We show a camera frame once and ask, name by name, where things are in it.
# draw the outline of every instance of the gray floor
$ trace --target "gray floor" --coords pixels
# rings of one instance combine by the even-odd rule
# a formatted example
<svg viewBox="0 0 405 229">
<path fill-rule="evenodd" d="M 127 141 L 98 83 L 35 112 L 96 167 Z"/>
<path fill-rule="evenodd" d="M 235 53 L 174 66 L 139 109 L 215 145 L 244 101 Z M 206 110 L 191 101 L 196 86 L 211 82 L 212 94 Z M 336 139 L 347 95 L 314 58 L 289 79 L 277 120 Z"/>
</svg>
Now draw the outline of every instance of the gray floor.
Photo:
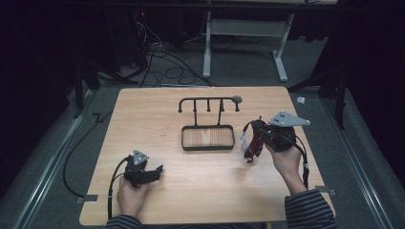
<svg viewBox="0 0 405 229">
<path fill-rule="evenodd" d="M 276 49 L 277 40 L 238 37 L 238 41 L 229 48 L 230 40 L 217 40 L 213 44 L 216 49 L 212 52 L 209 80 L 216 86 L 223 87 L 276 85 L 290 87 L 310 76 L 325 42 L 307 43 L 304 39 L 288 41 L 283 53 L 288 82 L 282 83 L 278 80 L 275 65 L 269 53 Z M 201 43 L 189 43 L 182 49 L 164 44 L 157 49 L 155 55 L 170 58 L 163 52 L 174 54 L 195 73 L 202 74 L 203 46 Z M 169 79 L 166 76 L 157 83 L 157 78 L 160 78 L 161 74 L 164 75 L 166 70 L 176 67 L 163 58 L 153 58 L 150 69 L 153 73 L 149 73 L 145 79 L 145 87 L 168 87 L 169 84 L 170 86 L 179 84 L 178 78 Z M 126 66 L 122 69 L 124 73 L 131 71 Z M 180 72 L 179 69 L 173 69 L 167 74 L 175 77 Z M 185 72 L 182 76 L 188 75 L 191 74 Z M 200 79 L 193 82 L 193 85 L 206 86 Z M 79 119 L 73 119 L 74 103 L 58 118 L 42 137 L 27 165 L 2 199 L 0 228 L 12 228 L 14 225 L 18 225 L 19 228 L 84 228 L 78 221 L 82 203 L 77 201 L 77 197 L 72 195 L 63 183 L 63 161 L 67 154 L 72 152 L 66 167 L 67 180 L 76 192 L 86 194 L 109 123 L 107 118 L 87 134 L 96 124 L 94 113 L 104 116 L 111 112 L 119 90 L 124 87 L 128 86 L 102 81 L 101 89 L 92 91 L 86 97 L 87 108 Z M 311 121 L 311 125 L 304 130 L 326 185 L 337 193 L 332 195 L 331 200 L 336 211 L 338 226 L 340 228 L 401 228 L 405 223 L 405 207 L 402 204 L 405 192 L 379 152 L 367 125 L 356 109 L 350 92 L 347 91 L 345 101 L 347 105 L 344 112 L 345 130 L 343 131 L 336 128 L 336 122 L 330 114 L 333 99 L 319 99 L 316 91 L 317 88 L 314 87 L 305 88 L 300 92 L 291 93 L 290 96 L 297 114 Z M 296 102 L 298 96 L 306 98 L 305 105 Z M 72 138 L 67 137 L 69 133 L 72 133 Z M 69 143 L 66 144 L 66 149 L 60 148 L 63 142 Z M 41 176 L 46 176 L 44 173 L 48 171 L 47 166 L 59 159 L 62 163 L 55 163 L 59 165 L 54 169 L 55 176 L 47 180 L 48 182 L 44 185 L 45 192 L 38 195 L 35 187 L 42 180 Z M 357 167 L 352 167 L 356 160 L 360 162 L 361 167 L 358 167 L 358 164 Z M 358 176 L 363 172 L 367 175 L 366 177 Z M 366 198 L 370 191 L 375 192 L 378 198 Z M 39 199 L 36 204 L 28 205 L 32 195 Z M 157 228 L 157 226 L 149 225 L 147 228 Z M 286 224 L 275 222 L 272 228 L 286 228 Z"/>
</svg>

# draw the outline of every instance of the wire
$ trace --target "wire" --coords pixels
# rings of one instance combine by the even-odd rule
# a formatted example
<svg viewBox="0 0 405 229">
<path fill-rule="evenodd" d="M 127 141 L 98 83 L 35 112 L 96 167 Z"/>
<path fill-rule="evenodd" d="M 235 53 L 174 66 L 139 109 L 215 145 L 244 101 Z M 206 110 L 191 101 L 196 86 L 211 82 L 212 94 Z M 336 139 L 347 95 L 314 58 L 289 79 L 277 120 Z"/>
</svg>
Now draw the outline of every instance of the wire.
<svg viewBox="0 0 405 229">
<path fill-rule="evenodd" d="M 141 15 L 142 15 L 142 18 L 143 18 L 143 23 L 145 24 L 145 27 L 146 27 L 146 29 L 148 29 L 148 31 L 149 32 L 151 32 L 152 34 L 154 34 L 157 38 L 158 38 L 158 40 L 159 40 L 159 44 L 160 44 L 160 46 L 161 46 L 161 40 L 160 40 L 160 37 L 158 36 L 158 35 L 156 35 L 149 27 L 148 27 L 148 24 L 146 24 L 146 19 L 145 19 L 145 12 L 143 11 L 142 13 L 141 13 Z"/>
<path fill-rule="evenodd" d="M 117 177 L 119 177 L 120 175 L 116 176 L 117 171 L 119 169 L 119 167 L 121 167 L 121 164 L 125 161 L 129 161 L 130 160 L 130 156 L 124 158 L 116 167 L 116 169 L 114 170 L 113 173 L 113 177 L 111 178 L 111 182 L 110 182 L 110 188 L 108 189 L 108 206 L 107 206 L 107 211 L 108 211 L 108 219 L 110 219 L 113 216 L 113 184 L 114 181 L 116 181 Z"/>
<path fill-rule="evenodd" d="M 86 136 L 101 122 L 103 122 L 110 114 L 112 114 L 113 111 L 109 112 L 106 114 L 104 117 L 102 117 L 87 133 L 76 143 L 76 145 L 73 147 L 73 149 L 69 152 L 68 156 L 65 159 L 65 163 L 63 165 L 63 183 L 65 184 L 65 187 L 68 189 L 69 192 L 74 194 L 75 196 L 79 198 L 84 198 L 84 195 L 79 194 L 78 192 L 74 191 L 70 186 L 69 183 L 66 179 L 66 168 L 69 162 L 69 158 L 71 157 L 72 153 L 75 151 L 75 149 L 78 147 L 78 145 L 86 138 Z"/>
<path fill-rule="evenodd" d="M 200 27 L 199 33 L 197 33 L 197 35 L 194 36 L 194 38 L 192 38 L 192 39 L 190 39 L 190 40 L 187 40 L 187 41 L 183 41 L 184 43 L 189 43 L 189 42 L 192 42 L 192 41 L 195 41 L 195 40 L 198 40 L 198 39 L 201 39 L 201 38 L 205 37 L 205 35 L 200 36 L 201 33 L 202 33 L 202 31 L 203 31 L 203 26 L 205 25 L 205 20 L 206 20 L 206 12 L 203 14 L 202 25 L 201 25 L 201 27 Z"/>
<path fill-rule="evenodd" d="M 186 63 L 184 63 L 181 59 L 179 59 L 178 57 L 176 57 L 174 54 L 171 54 L 171 53 L 169 53 L 169 52 L 162 52 L 162 51 L 159 51 L 159 52 L 157 52 L 157 53 L 164 53 L 165 55 L 171 56 L 171 57 L 175 58 L 176 60 L 180 61 L 180 62 L 185 66 L 185 68 L 186 68 L 185 70 L 191 72 L 192 75 L 193 75 L 193 76 L 187 76 L 187 77 L 199 78 L 200 80 L 202 80 L 203 82 L 205 82 L 205 83 L 206 83 L 208 86 L 210 86 L 210 87 L 212 87 L 213 85 L 216 86 L 216 85 L 215 85 L 213 82 L 211 82 L 210 80 L 208 80 L 208 79 L 206 79 L 206 78 L 203 78 L 203 77 L 199 76 L 197 73 L 195 73 Z"/>
</svg>

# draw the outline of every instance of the cable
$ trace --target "cable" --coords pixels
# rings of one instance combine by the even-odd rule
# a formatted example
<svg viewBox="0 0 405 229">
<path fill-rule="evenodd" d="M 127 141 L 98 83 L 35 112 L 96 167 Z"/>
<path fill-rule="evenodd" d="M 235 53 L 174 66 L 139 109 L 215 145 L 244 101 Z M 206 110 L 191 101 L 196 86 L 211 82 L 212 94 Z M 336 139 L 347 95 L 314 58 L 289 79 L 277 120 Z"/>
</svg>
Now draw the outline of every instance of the cable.
<svg viewBox="0 0 405 229">
<path fill-rule="evenodd" d="M 201 76 L 199 76 L 197 73 L 195 73 L 186 63 L 184 63 L 181 59 L 179 59 L 178 57 L 176 57 L 174 54 L 171 54 L 171 53 L 168 53 L 168 52 L 162 52 L 162 51 L 159 51 L 159 52 L 157 52 L 157 53 L 164 53 L 164 54 L 166 54 L 166 55 L 169 55 L 169 56 L 171 56 L 171 57 L 173 57 L 173 58 L 175 58 L 175 59 L 177 59 L 178 61 L 180 61 L 185 67 L 186 67 L 186 69 L 188 70 L 188 71 L 190 71 L 192 74 L 193 74 L 193 76 L 187 76 L 187 77 L 196 77 L 196 78 L 199 78 L 200 80 L 202 80 L 203 82 L 205 82 L 208 86 L 210 86 L 210 87 L 212 87 L 213 85 L 214 86 L 216 86 L 213 82 L 211 82 L 210 80 L 208 80 L 208 79 L 206 79 L 206 78 L 203 78 L 203 77 L 201 77 Z"/>
<path fill-rule="evenodd" d="M 116 169 L 114 170 L 113 177 L 111 178 L 110 188 L 108 189 L 108 206 L 107 206 L 107 208 L 108 208 L 108 219 L 110 219 L 110 218 L 113 216 L 113 184 L 114 184 L 114 181 L 116 181 L 116 179 L 117 179 L 119 176 L 121 176 L 121 175 L 116 176 L 117 171 L 118 171 L 119 167 L 121 167 L 121 164 L 122 164 L 123 162 L 125 162 L 125 161 L 129 161 L 129 159 L 130 159 L 130 157 L 128 156 L 128 157 L 124 158 L 124 159 L 118 164 L 118 166 L 117 166 Z"/>
<path fill-rule="evenodd" d="M 73 149 L 69 152 L 68 156 L 65 159 L 65 163 L 63 165 L 63 183 L 65 184 L 65 187 L 68 189 L 69 192 L 71 192 L 72 194 L 74 194 L 75 196 L 79 197 L 79 198 L 84 198 L 84 195 L 79 194 L 78 192 L 74 191 L 70 186 L 69 183 L 66 179 L 66 168 L 68 165 L 68 161 L 69 158 L 71 157 L 72 153 L 75 151 L 75 149 L 78 147 L 78 145 L 86 138 L 86 136 L 101 122 L 103 122 L 105 120 L 105 118 L 107 118 L 113 111 L 109 112 L 108 114 L 106 114 L 104 117 L 102 117 L 89 131 L 87 131 L 87 133 L 76 143 L 76 145 L 73 147 Z"/>
</svg>

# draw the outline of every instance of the black cable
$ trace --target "black cable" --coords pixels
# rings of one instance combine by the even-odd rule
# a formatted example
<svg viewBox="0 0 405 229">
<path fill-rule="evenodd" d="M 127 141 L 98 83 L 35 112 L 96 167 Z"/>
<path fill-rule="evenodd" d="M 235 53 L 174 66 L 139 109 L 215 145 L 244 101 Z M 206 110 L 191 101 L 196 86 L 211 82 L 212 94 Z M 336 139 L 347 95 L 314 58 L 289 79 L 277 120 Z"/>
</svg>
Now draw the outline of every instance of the black cable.
<svg viewBox="0 0 405 229">
<path fill-rule="evenodd" d="M 108 208 L 108 219 L 110 219 L 113 216 L 113 184 L 114 184 L 114 181 L 117 179 L 117 177 L 120 176 L 120 175 L 116 176 L 117 171 L 118 171 L 119 167 L 121 166 L 121 164 L 123 162 L 125 162 L 125 161 L 129 161 L 129 159 L 130 159 L 130 157 L 128 156 L 128 157 L 124 158 L 118 164 L 118 166 L 114 170 L 113 177 L 111 178 L 110 188 L 108 189 L 108 206 L 107 206 L 107 208 Z"/>
<path fill-rule="evenodd" d="M 66 179 L 66 168 L 68 165 L 68 161 L 69 158 L 71 157 L 72 153 L 75 151 L 75 149 L 78 147 L 78 145 L 86 138 L 86 136 L 101 122 L 103 122 L 105 120 L 105 118 L 107 118 L 113 111 L 109 112 L 108 114 L 106 114 L 104 117 L 102 117 L 77 143 L 76 145 L 73 147 L 73 149 L 69 152 L 68 156 L 65 159 L 65 163 L 63 165 L 63 183 L 65 184 L 65 187 L 69 190 L 69 192 L 71 192 L 72 194 L 74 194 L 75 196 L 79 197 L 79 198 L 84 198 L 84 195 L 79 194 L 78 192 L 74 191 L 68 184 L 68 181 Z"/>
<path fill-rule="evenodd" d="M 141 81 L 140 84 L 139 84 L 139 87 L 140 87 L 140 88 L 141 88 L 141 87 L 143 86 L 143 84 L 145 83 L 146 76 L 148 75 L 148 73 L 149 73 L 149 71 L 150 71 L 150 69 L 151 69 L 151 66 L 152 66 L 152 57 L 153 57 L 153 54 L 154 54 L 155 51 L 156 51 L 156 48 L 157 48 L 157 47 L 155 47 L 155 48 L 153 49 L 152 54 L 151 54 L 151 57 L 149 58 L 148 69 L 146 70 L 146 73 L 145 73 L 145 75 L 143 76 L 142 81 Z"/>
<path fill-rule="evenodd" d="M 166 55 L 169 55 L 175 59 L 177 59 L 178 61 L 180 61 L 185 67 L 186 70 L 190 71 L 194 77 L 199 78 L 200 80 L 202 80 L 203 82 L 205 82 L 208 86 L 212 87 L 213 85 L 216 86 L 213 82 L 211 82 L 210 80 L 203 78 L 201 76 L 199 76 L 196 72 L 194 72 L 186 63 L 184 63 L 184 61 L 182 61 L 181 59 L 179 59 L 178 57 L 176 57 L 174 54 L 168 53 L 168 52 L 157 52 L 157 53 L 164 53 Z"/>
</svg>

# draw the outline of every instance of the finger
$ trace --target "finger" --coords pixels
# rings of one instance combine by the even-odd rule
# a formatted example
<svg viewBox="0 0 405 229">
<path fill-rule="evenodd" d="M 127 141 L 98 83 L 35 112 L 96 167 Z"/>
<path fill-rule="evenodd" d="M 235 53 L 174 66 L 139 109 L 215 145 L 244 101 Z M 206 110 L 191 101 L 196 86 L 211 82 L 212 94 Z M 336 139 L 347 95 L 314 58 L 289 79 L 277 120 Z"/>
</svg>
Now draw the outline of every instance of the finger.
<svg viewBox="0 0 405 229">
<path fill-rule="evenodd" d="M 124 185 L 124 181 L 125 181 L 124 177 L 119 178 L 119 187 L 122 187 Z"/>
</svg>

